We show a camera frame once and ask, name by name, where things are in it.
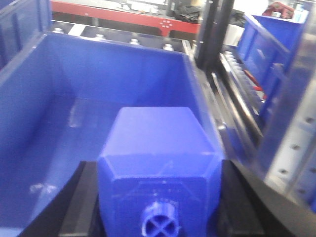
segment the black pole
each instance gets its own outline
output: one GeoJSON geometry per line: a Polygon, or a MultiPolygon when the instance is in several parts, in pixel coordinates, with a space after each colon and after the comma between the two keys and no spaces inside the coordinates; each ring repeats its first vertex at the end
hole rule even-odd
{"type": "Polygon", "coordinates": [[[203,22],[200,27],[200,31],[197,37],[197,48],[195,51],[195,60],[197,67],[202,69],[205,62],[206,50],[209,44],[210,36],[212,35],[215,15],[217,12],[218,3],[220,0],[207,0],[203,22]]]}
{"type": "Polygon", "coordinates": [[[216,18],[218,17],[217,24],[214,26],[214,32],[207,45],[206,60],[203,68],[205,71],[212,70],[217,66],[234,2],[235,0],[223,0],[220,12],[216,14],[216,18]]]}

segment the hexagonal plastic block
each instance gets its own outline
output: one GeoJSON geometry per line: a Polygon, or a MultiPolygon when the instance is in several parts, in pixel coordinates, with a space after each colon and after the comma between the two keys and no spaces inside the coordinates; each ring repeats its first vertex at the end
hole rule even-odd
{"type": "Polygon", "coordinates": [[[222,154],[190,109],[123,108],[98,161],[109,237],[205,237],[222,154]]]}

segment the metal bar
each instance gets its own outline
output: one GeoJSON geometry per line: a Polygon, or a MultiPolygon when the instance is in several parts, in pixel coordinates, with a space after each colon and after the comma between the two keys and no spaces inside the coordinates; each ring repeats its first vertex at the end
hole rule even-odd
{"type": "Polygon", "coordinates": [[[314,5],[258,156],[271,164],[266,183],[297,203],[310,202],[316,188],[315,13],[314,5]]]}
{"type": "Polygon", "coordinates": [[[166,19],[162,17],[148,16],[125,11],[114,11],[56,0],[52,0],[51,4],[52,10],[56,12],[157,27],[161,30],[162,36],[168,36],[169,32],[172,30],[193,34],[196,34],[199,31],[199,24],[191,24],[174,19],[166,19]]]}

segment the blue plastic part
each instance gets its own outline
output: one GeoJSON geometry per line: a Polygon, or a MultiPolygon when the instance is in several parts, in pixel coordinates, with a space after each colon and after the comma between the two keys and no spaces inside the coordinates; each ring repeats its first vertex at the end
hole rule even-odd
{"type": "Polygon", "coordinates": [[[284,81],[287,80],[286,75],[284,74],[282,64],[274,64],[270,70],[269,79],[274,83],[267,85],[266,87],[266,95],[267,99],[260,110],[260,119],[263,123],[267,123],[270,117],[273,114],[275,107],[279,101],[279,93],[281,90],[281,86],[284,81]]]}
{"type": "Polygon", "coordinates": [[[179,213],[168,202],[154,202],[141,216],[141,230],[144,237],[177,237],[180,231],[179,213]]]}
{"type": "Polygon", "coordinates": [[[24,229],[79,161],[97,160],[126,106],[189,107],[218,143],[182,53],[46,33],[0,71],[0,236],[24,229]]]}
{"type": "Polygon", "coordinates": [[[220,196],[222,155],[188,108],[123,108],[98,161],[99,200],[109,237],[206,237],[220,196]],[[164,219],[144,230],[148,207],[164,219]],[[164,225],[171,223],[170,233],[164,225]]]}
{"type": "Polygon", "coordinates": [[[0,1],[0,10],[2,8],[4,8],[5,6],[9,5],[11,2],[13,2],[14,0],[1,0],[0,1]]]}
{"type": "Polygon", "coordinates": [[[0,70],[27,43],[49,29],[50,20],[48,0],[16,0],[0,10],[0,70]]]}
{"type": "Polygon", "coordinates": [[[277,83],[270,77],[273,63],[283,64],[286,71],[292,62],[303,26],[273,17],[246,15],[237,51],[264,91],[277,83]]]}

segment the plastic wall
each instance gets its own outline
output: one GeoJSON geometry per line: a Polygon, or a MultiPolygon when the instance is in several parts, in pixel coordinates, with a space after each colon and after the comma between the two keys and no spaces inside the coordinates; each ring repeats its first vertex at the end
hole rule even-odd
{"type": "Polygon", "coordinates": [[[47,34],[0,71],[0,235],[13,228],[8,237],[43,210],[80,160],[98,158],[120,108],[189,107],[207,124],[186,55],[47,34]]]}

